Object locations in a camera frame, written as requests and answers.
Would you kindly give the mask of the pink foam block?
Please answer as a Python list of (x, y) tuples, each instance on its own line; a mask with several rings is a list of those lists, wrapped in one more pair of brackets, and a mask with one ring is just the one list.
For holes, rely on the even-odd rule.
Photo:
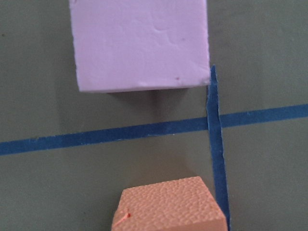
[(205, 0), (72, 0), (69, 8), (81, 92), (210, 83)]

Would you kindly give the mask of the orange foam block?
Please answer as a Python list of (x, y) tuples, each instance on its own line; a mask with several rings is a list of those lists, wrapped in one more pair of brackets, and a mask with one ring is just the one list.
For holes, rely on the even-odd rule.
[(113, 231), (226, 231), (226, 217), (197, 177), (124, 189)]

